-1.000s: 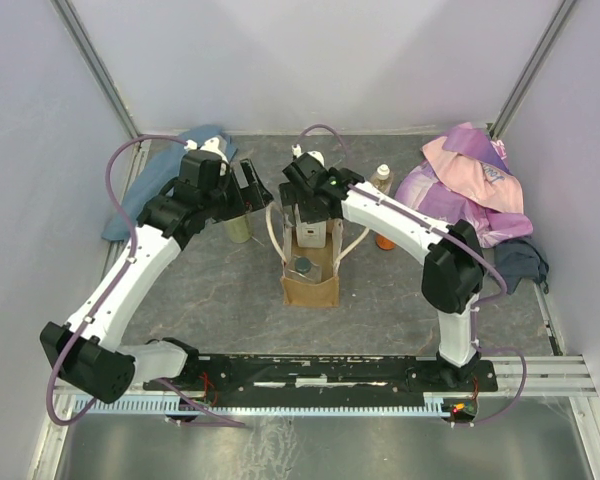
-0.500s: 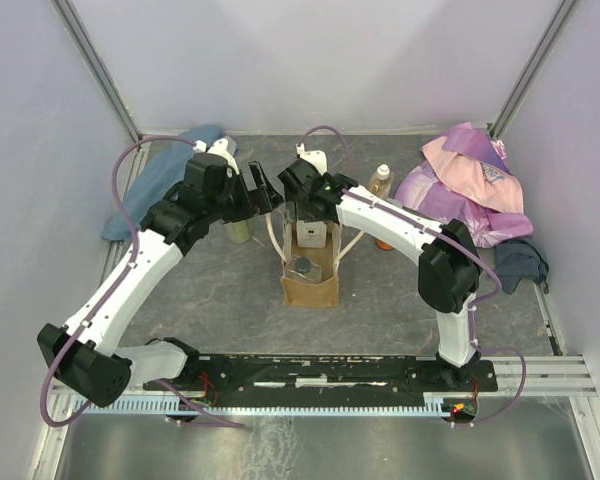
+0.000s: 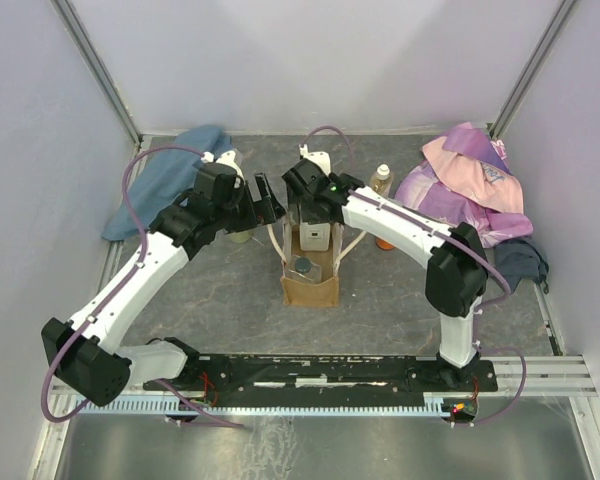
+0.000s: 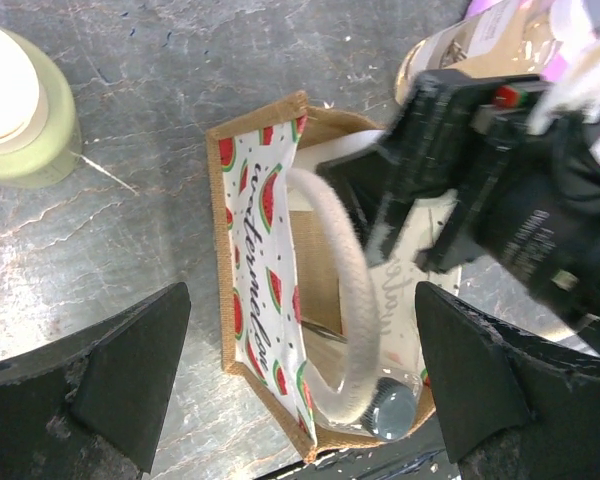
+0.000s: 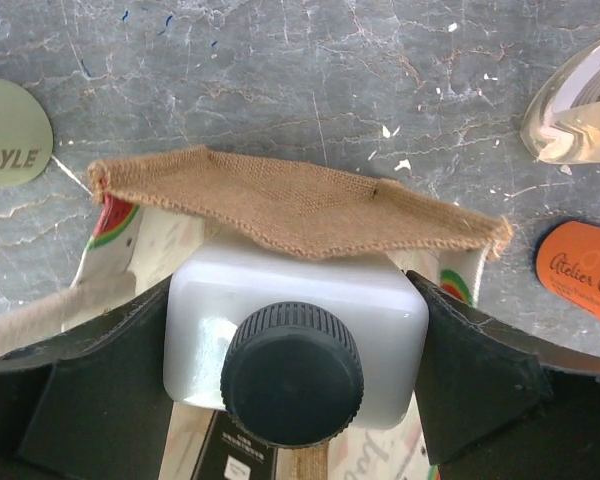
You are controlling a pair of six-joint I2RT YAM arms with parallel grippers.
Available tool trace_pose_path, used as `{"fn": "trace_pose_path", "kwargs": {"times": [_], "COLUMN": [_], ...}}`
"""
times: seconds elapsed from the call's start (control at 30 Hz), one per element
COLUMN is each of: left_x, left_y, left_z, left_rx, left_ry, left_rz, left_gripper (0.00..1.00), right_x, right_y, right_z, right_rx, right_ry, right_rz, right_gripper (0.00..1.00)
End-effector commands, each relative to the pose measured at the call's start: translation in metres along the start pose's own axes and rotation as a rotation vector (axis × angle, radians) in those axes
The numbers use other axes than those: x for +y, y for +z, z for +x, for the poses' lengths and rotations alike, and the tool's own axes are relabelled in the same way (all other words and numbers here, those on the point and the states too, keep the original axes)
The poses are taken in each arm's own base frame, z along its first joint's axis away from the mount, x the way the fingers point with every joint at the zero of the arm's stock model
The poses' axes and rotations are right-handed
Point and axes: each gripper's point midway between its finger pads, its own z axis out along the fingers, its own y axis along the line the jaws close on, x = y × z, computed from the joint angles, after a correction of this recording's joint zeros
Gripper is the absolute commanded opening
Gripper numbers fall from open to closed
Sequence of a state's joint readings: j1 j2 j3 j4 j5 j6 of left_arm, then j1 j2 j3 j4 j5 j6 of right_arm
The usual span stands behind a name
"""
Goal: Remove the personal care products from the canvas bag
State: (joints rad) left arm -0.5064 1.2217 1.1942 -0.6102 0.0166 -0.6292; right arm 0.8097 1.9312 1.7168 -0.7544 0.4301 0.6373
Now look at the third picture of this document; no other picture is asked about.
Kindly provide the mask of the pale green cream-cap bottle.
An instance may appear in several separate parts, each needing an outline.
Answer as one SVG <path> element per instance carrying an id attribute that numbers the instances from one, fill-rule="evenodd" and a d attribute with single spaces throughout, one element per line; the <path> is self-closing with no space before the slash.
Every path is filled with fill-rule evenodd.
<path id="1" fill-rule="evenodd" d="M 232 232 L 227 234 L 227 238 L 235 244 L 244 244 L 253 237 L 253 230 L 244 230 L 241 232 Z"/>

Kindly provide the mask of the white bottle grey cap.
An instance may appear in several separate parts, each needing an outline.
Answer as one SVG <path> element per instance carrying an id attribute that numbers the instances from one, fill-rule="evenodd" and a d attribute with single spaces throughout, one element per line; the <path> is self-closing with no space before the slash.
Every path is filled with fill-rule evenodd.
<path id="1" fill-rule="evenodd" d="M 326 252 L 329 249 L 331 226 L 329 223 L 301 222 L 299 241 L 302 251 Z"/>

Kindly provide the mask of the amber liquid clear bottle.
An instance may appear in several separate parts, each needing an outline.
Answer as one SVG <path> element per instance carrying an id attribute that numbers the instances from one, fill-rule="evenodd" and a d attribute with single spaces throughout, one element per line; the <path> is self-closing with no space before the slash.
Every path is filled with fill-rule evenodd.
<path id="1" fill-rule="evenodd" d="M 387 164 L 379 165 L 372 174 L 369 182 L 370 188 L 378 195 L 388 198 L 393 184 L 394 172 Z"/>

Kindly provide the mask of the blue denim cloth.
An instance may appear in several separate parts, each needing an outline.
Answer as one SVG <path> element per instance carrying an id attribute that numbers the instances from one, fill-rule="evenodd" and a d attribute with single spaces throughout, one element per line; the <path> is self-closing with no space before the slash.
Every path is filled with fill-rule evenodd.
<path id="1" fill-rule="evenodd" d="M 194 148 L 201 153 L 209 152 L 215 157 L 232 149 L 231 137 L 213 125 L 185 131 L 175 137 L 172 144 Z M 152 154 L 128 190 L 131 206 L 145 228 L 182 191 L 193 186 L 201 166 L 200 157 L 192 152 L 168 149 Z M 128 208 L 122 204 L 105 226 L 101 237 L 115 242 L 137 234 Z"/>

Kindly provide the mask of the pink purple floral cloth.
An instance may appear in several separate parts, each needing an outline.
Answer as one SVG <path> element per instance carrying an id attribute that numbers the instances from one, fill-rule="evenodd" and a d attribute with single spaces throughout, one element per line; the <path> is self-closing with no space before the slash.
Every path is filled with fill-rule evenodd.
<path id="1" fill-rule="evenodd" d="M 465 122 L 424 144 L 421 153 L 396 202 L 447 225 L 471 225 L 485 248 L 533 233 L 502 141 Z"/>

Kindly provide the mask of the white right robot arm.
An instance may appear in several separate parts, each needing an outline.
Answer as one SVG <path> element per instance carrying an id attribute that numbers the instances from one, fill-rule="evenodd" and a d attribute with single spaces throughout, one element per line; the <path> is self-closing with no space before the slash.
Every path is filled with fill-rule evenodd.
<path id="1" fill-rule="evenodd" d="M 381 196 L 355 177 L 337 175 L 326 153 L 311 152 L 305 145 L 283 180 L 288 201 L 299 205 L 300 214 L 385 240 L 425 269 L 425 297 L 440 315 L 441 333 L 430 376 L 452 391 L 469 384 L 480 359 L 474 313 L 488 278 L 475 228 L 446 226 Z"/>

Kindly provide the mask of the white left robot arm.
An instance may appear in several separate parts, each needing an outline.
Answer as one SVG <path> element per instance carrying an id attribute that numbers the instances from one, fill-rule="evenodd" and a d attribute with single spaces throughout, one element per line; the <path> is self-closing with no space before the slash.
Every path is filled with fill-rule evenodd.
<path id="1" fill-rule="evenodd" d="M 129 348 L 121 342 L 153 296 L 218 232 L 253 230 L 284 215 L 267 176 L 256 174 L 253 194 L 235 158 L 234 151 L 204 154 L 193 185 L 141 227 L 139 249 L 116 276 L 70 319 L 44 325 L 47 380 L 63 381 L 99 407 L 130 384 L 167 379 L 179 390 L 198 384 L 199 364 L 176 341 Z"/>

